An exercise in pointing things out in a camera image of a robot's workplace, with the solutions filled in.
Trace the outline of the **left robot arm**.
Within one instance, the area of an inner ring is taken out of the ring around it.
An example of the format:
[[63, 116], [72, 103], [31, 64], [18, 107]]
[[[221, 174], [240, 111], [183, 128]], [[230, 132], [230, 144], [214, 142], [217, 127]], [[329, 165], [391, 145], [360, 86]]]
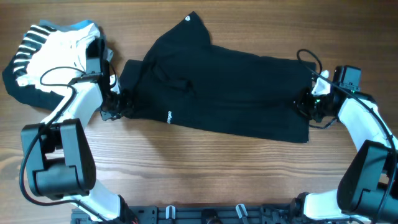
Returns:
[[122, 196], [96, 178], [96, 167], [84, 128], [111, 95], [109, 63], [89, 57], [86, 68], [66, 83], [70, 92], [49, 120], [21, 131], [24, 158], [19, 187], [26, 200], [42, 207], [71, 203], [98, 223], [138, 223]]

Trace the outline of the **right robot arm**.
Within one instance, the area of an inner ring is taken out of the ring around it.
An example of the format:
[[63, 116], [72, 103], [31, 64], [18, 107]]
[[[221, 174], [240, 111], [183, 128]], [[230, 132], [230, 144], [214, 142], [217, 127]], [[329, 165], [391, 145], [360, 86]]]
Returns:
[[313, 74], [315, 85], [296, 102], [310, 120], [331, 116], [343, 124], [357, 150], [339, 186], [306, 194], [303, 215], [313, 222], [371, 221], [397, 223], [397, 138], [379, 114], [371, 95], [361, 93], [361, 70], [338, 66]]

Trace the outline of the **black t-shirt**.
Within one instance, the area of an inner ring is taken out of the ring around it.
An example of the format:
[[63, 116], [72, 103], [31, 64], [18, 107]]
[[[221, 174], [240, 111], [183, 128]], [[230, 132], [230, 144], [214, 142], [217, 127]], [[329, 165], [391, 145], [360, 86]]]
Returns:
[[211, 43], [194, 12], [128, 60], [120, 85], [132, 118], [254, 138], [306, 143], [294, 101], [312, 85], [312, 62], [258, 56]]

